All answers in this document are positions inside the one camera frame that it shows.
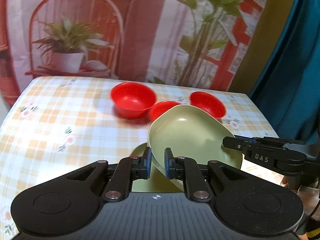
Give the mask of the red bowl left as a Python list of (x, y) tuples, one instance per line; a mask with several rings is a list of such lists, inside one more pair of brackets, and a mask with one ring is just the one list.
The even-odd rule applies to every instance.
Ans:
[(124, 82), (114, 86), (110, 97), (116, 114), (127, 119), (145, 117), (157, 101), (157, 95), (151, 88), (135, 82)]

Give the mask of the red bowl right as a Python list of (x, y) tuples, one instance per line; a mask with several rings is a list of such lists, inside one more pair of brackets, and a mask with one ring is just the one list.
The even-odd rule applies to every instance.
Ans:
[(216, 119), (221, 119), (226, 114), (224, 104), (215, 96), (206, 92), (193, 92), (189, 96), (190, 104), (198, 107)]

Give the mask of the red bowl middle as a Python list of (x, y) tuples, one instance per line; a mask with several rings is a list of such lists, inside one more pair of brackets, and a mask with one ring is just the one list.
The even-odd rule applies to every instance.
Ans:
[(171, 109), (172, 107), (180, 105), (179, 102), (175, 101), (161, 101), (154, 104), (149, 111), (149, 118), (151, 121), (155, 121), (163, 113)]

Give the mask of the red bowl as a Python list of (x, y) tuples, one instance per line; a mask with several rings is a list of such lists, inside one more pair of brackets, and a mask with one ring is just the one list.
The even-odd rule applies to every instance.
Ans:
[(161, 101), (154, 104), (149, 111), (149, 118), (151, 121), (155, 121), (163, 113), (171, 109), (172, 107), (180, 105), (179, 102), (175, 101)]
[(198, 107), (216, 119), (221, 119), (226, 114), (224, 104), (215, 96), (206, 92), (193, 92), (189, 96), (190, 104)]
[(114, 86), (110, 97), (116, 114), (127, 119), (145, 117), (157, 101), (157, 95), (151, 88), (135, 82), (124, 82)]

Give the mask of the green plate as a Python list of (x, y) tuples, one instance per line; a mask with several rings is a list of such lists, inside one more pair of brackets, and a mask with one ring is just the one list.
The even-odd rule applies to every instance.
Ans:
[(155, 153), (152, 156), (151, 172), (149, 179), (138, 179), (132, 184), (134, 192), (154, 192), (154, 193), (169, 193), (182, 192), (182, 182), (176, 179), (169, 180), (165, 176), (164, 169), (164, 150), (165, 146), (156, 146), (152, 148)]
[(205, 111), (191, 106), (172, 107), (150, 126), (148, 146), (152, 149), (151, 181), (146, 192), (181, 192), (181, 181), (165, 177), (164, 150), (169, 147), (175, 157), (194, 159), (198, 164), (218, 160), (237, 169), (242, 165), (242, 154), (225, 148), (222, 141), (234, 135), (223, 124)]

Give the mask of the teal curtain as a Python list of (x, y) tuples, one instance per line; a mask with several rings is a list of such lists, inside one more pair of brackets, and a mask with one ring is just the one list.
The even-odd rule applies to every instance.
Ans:
[(319, 0), (293, 0), (251, 93), (277, 135), (313, 144), (319, 129)]

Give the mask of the printed room backdrop cloth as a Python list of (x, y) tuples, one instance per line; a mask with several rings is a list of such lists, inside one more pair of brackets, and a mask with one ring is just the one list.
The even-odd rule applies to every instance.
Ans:
[(83, 76), (226, 91), (267, 0), (1, 0), (1, 97)]

